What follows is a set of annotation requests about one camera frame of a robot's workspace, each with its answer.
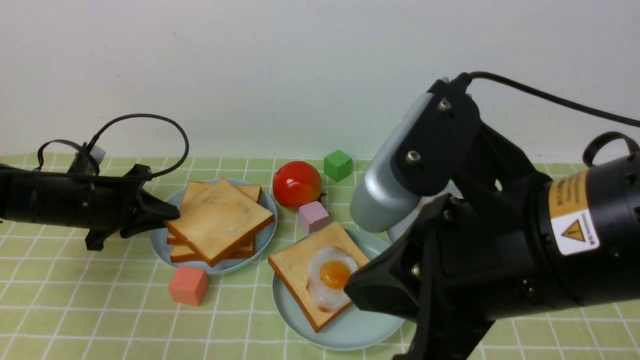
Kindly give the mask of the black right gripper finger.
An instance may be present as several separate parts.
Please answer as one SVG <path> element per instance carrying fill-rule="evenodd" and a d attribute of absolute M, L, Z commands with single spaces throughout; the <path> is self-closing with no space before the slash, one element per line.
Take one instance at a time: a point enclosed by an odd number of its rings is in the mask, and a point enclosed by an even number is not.
<path fill-rule="evenodd" d="M 438 237 L 450 209 L 450 198 L 435 198 L 400 239 L 350 276 L 344 290 L 359 310 L 429 319 L 439 277 Z"/>
<path fill-rule="evenodd" d="M 466 315 L 434 315 L 429 331 L 418 326 L 406 353 L 394 360 L 467 360 L 480 344 L 494 321 Z"/>

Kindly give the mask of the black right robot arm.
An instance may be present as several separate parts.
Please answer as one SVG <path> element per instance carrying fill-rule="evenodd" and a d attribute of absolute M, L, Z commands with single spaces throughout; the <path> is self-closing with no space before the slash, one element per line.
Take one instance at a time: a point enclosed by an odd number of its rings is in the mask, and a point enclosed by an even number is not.
<path fill-rule="evenodd" d="M 413 321 L 396 360 L 466 360 L 503 319 L 639 298 L 639 145 L 595 137 L 587 169 L 553 180 L 493 130 L 402 236 L 355 272 L 366 312 Z"/>

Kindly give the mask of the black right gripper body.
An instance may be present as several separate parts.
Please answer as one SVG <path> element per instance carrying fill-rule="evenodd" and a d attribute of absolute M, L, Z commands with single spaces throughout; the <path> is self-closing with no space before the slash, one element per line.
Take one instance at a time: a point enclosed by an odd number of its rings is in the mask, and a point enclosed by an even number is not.
<path fill-rule="evenodd" d="M 462 193 L 448 194 L 446 226 L 438 234 L 433 310 L 416 320 L 421 334 L 435 315 L 497 321 L 557 309 L 561 287 L 553 272 L 538 213 L 549 176 L 524 152 L 482 125 L 452 180 Z"/>

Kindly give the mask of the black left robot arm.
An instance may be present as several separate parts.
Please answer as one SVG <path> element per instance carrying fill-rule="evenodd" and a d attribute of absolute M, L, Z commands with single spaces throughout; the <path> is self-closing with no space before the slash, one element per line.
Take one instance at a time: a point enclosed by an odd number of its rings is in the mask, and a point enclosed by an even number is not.
<path fill-rule="evenodd" d="M 21 170 L 2 164 L 0 214 L 14 223 L 87 229 L 86 248 L 163 228 L 178 219 L 176 205 L 144 189 L 150 167 L 136 164 L 122 177 Z"/>

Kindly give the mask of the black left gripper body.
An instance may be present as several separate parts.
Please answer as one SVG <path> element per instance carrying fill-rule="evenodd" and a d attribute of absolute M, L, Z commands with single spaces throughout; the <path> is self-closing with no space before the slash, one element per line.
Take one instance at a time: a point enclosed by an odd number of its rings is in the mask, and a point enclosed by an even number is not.
<path fill-rule="evenodd" d="M 85 237 L 88 251 L 102 251 L 105 240 L 115 233 L 128 239 L 151 229 L 149 213 L 142 191 L 145 180 L 132 180 L 133 176 L 151 174 L 150 166 L 135 164 L 128 173 L 115 181 L 87 184 L 82 203 L 82 227 L 88 229 Z"/>

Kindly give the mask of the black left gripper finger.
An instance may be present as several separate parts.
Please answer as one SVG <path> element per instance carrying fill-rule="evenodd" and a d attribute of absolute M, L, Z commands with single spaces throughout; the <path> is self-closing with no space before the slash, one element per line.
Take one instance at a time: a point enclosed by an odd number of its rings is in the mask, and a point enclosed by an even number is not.
<path fill-rule="evenodd" d="M 129 239 L 146 231 L 164 228 L 166 223 L 180 217 L 179 208 L 146 190 L 140 190 L 126 207 L 125 219 L 119 228 L 122 239 Z"/>

